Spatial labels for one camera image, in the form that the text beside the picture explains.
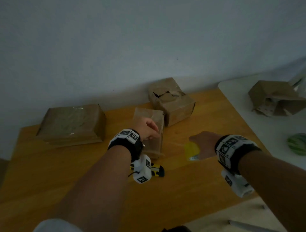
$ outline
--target person's left arm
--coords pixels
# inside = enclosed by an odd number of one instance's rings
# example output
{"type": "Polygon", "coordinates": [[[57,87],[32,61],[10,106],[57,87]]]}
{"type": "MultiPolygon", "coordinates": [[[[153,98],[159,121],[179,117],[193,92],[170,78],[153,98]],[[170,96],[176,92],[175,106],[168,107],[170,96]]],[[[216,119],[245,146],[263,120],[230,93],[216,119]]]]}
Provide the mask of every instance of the person's left arm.
{"type": "MultiPolygon", "coordinates": [[[[159,137],[150,118],[140,118],[132,129],[141,140],[159,137]]],[[[84,232],[116,231],[130,163],[129,150],[113,146],[67,193],[53,218],[63,219],[84,232]]]]}

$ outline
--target green round object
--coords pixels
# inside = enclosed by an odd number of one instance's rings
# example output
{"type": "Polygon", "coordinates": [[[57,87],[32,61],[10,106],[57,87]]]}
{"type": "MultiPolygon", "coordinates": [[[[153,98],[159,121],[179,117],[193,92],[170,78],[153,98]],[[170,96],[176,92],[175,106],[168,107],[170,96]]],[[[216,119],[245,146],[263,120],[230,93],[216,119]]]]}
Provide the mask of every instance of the green round object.
{"type": "Polygon", "coordinates": [[[298,133],[288,138],[288,146],[298,155],[306,155],[306,134],[298,133]]]}

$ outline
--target hand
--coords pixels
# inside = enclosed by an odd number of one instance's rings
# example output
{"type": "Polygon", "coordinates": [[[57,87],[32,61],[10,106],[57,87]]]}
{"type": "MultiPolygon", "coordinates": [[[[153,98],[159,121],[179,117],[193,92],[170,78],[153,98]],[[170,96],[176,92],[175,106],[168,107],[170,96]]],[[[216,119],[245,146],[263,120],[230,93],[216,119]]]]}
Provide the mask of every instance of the hand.
{"type": "Polygon", "coordinates": [[[200,148],[199,159],[206,159],[216,155],[215,145],[222,135],[203,131],[200,134],[189,137],[190,142],[196,143],[200,148]]]}
{"type": "Polygon", "coordinates": [[[134,120],[131,127],[140,135],[141,141],[153,138],[159,138],[158,127],[151,118],[140,117],[134,120]]]}

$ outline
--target wooden table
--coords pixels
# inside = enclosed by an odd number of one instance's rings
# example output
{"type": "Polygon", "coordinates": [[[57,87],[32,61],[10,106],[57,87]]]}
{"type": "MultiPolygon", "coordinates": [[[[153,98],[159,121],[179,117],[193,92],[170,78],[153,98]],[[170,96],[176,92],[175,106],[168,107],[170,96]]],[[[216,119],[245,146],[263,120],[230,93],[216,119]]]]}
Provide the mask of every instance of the wooden table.
{"type": "MultiPolygon", "coordinates": [[[[165,177],[137,184],[129,179],[120,231],[161,231],[214,213],[245,199],[237,197],[221,176],[213,157],[187,161],[183,145],[201,131],[241,134],[262,143],[219,89],[191,95],[196,106],[190,118],[165,128],[158,163],[165,177]]],[[[152,108],[150,103],[140,105],[152,108]]],[[[32,231],[73,184],[104,154],[109,140],[127,128],[135,107],[105,112],[103,143],[53,148],[35,139],[39,125],[21,129],[0,191],[0,231],[32,231]]]]}

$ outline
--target white sleeve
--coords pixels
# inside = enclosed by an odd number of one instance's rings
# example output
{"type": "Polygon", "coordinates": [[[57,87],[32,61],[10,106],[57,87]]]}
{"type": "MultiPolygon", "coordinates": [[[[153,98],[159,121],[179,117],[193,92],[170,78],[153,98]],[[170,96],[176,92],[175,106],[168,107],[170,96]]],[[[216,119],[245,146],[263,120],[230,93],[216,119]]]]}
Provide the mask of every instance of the white sleeve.
{"type": "Polygon", "coordinates": [[[36,226],[33,232],[82,232],[77,226],[62,219],[48,219],[36,226]]]}

